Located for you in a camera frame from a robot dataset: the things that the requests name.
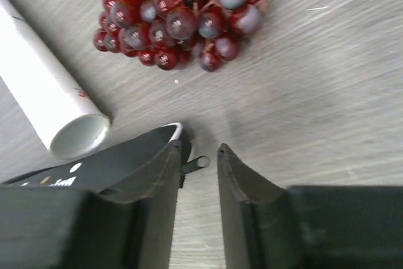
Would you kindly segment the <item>white shuttlecock tube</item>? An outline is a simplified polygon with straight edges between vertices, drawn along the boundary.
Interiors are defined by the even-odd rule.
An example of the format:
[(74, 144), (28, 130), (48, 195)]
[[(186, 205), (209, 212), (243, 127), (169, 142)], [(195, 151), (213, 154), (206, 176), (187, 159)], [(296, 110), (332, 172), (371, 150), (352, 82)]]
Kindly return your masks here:
[(9, 0), (1, 0), (1, 78), (54, 157), (81, 157), (105, 140), (110, 118)]

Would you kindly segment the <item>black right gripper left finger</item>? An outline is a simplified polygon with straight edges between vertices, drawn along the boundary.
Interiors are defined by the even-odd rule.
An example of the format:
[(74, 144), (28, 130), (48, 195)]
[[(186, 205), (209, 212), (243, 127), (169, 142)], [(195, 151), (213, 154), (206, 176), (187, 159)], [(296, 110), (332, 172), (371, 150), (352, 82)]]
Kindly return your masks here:
[(112, 185), (1, 187), (2, 268), (167, 268), (181, 144)]

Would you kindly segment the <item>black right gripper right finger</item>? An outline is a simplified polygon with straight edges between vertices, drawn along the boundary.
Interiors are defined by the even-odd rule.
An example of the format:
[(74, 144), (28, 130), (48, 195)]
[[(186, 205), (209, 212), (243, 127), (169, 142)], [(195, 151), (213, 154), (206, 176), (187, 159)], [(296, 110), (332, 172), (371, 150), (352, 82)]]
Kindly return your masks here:
[(401, 268), (402, 188), (281, 188), (222, 144), (217, 155), (228, 268)]

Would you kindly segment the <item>black racket bag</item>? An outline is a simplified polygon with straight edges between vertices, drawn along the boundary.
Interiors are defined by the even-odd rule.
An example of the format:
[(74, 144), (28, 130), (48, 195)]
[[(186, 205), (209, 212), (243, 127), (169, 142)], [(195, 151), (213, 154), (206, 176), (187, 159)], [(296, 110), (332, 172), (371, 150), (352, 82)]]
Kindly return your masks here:
[(85, 186), (97, 192), (124, 179), (147, 164), (172, 140), (181, 142), (181, 180), (185, 175), (210, 165), (207, 156), (193, 160), (190, 134), (182, 123), (170, 123), (152, 129), (134, 139), (99, 151), (71, 163), (40, 169), (4, 182), (16, 186)]

